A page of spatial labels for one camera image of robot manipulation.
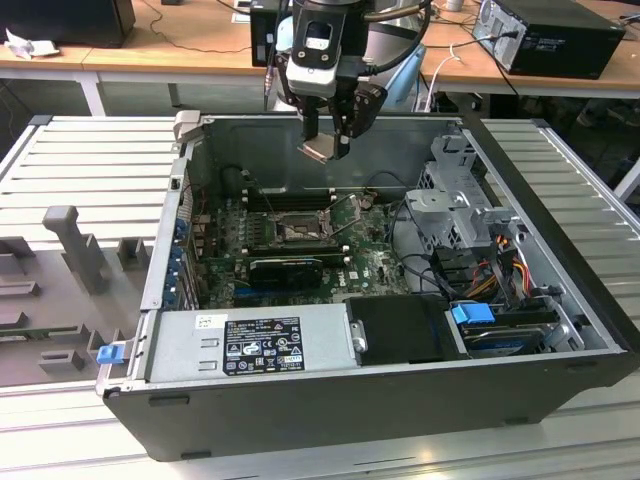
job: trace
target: motherboard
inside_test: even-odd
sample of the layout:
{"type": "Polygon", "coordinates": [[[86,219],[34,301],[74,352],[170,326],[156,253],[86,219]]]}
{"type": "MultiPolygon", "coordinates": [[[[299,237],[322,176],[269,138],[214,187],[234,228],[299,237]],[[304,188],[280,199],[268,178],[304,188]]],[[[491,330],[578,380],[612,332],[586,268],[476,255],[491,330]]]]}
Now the motherboard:
{"type": "Polygon", "coordinates": [[[227,199],[200,221],[204,307],[339,303],[409,292],[389,246],[388,203],[366,193],[332,195],[326,202],[281,200],[227,199]]]}

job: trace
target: power supply label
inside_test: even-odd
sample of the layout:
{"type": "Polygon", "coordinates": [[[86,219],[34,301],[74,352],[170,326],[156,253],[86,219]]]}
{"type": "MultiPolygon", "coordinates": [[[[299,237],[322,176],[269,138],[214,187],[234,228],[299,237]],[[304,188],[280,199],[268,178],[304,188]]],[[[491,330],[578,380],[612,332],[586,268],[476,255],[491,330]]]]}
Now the power supply label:
{"type": "Polygon", "coordinates": [[[222,370],[227,375],[304,370],[300,317],[227,321],[222,370]]]}

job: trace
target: paper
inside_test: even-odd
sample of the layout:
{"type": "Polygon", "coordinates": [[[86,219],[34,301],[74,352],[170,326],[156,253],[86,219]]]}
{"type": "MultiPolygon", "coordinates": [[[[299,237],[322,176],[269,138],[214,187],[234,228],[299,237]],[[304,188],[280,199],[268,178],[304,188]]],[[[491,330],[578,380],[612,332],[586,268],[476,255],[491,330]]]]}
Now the paper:
{"type": "Polygon", "coordinates": [[[24,38],[14,35],[9,29],[7,29],[6,32],[7,41],[4,42],[4,46],[11,50],[16,57],[31,60],[32,57],[46,57],[60,53],[60,50],[56,49],[53,42],[49,40],[36,40],[32,42],[31,40],[25,40],[24,38]]]}

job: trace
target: blue clip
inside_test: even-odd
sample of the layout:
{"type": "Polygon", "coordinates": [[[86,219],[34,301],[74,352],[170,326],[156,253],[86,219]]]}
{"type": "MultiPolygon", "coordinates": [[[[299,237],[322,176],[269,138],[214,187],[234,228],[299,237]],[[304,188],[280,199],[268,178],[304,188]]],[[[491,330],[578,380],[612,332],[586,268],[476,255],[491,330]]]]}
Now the blue clip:
{"type": "Polygon", "coordinates": [[[124,363],[124,345],[103,345],[98,350],[96,362],[99,365],[124,363]]]}
{"type": "Polygon", "coordinates": [[[457,325],[461,323],[468,325],[494,323],[496,321],[488,303],[459,303],[451,309],[451,314],[457,325]]]}

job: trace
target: white cable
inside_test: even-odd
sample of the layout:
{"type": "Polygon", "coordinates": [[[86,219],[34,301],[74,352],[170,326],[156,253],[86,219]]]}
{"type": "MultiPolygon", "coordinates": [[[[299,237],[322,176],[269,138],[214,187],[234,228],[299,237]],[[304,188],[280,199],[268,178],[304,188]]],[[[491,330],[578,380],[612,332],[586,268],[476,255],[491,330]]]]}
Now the white cable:
{"type": "Polygon", "coordinates": [[[431,111],[431,103],[433,101],[433,85],[436,83],[436,78],[438,77],[438,72],[440,72],[440,69],[442,68],[442,66],[447,63],[449,60],[453,60],[456,59],[458,61],[460,61],[460,57],[458,57],[457,55],[454,56],[449,56],[447,58],[445,58],[444,60],[442,60],[440,62],[440,65],[438,65],[438,68],[436,68],[436,71],[433,73],[433,78],[431,79],[431,84],[429,85],[429,92],[427,92],[427,105],[425,107],[425,112],[430,112],[431,111]]]}
{"type": "Polygon", "coordinates": [[[466,45],[472,45],[473,43],[478,43],[478,42],[482,42],[484,40],[493,40],[496,37],[494,35],[487,35],[486,37],[481,37],[476,39],[475,42],[472,43],[468,43],[468,42],[464,42],[464,45],[460,45],[457,43],[452,43],[449,45],[449,56],[447,58],[445,58],[444,60],[442,60],[440,62],[440,65],[438,65],[438,67],[436,68],[436,71],[433,72],[433,77],[431,78],[431,84],[429,85],[429,91],[427,92],[427,104],[425,106],[425,112],[431,112],[431,105],[432,105],[432,101],[434,98],[434,91],[433,91],[433,87],[436,83],[436,78],[438,78],[438,73],[440,72],[440,69],[444,66],[445,63],[447,63],[449,60],[457,60],[459,62],[462,62],[462,58],[460,58],[458,55],[455,54],[455,52],[453,51],[454,47],[458,47],[458,46],[466,46],[466,45]]]}

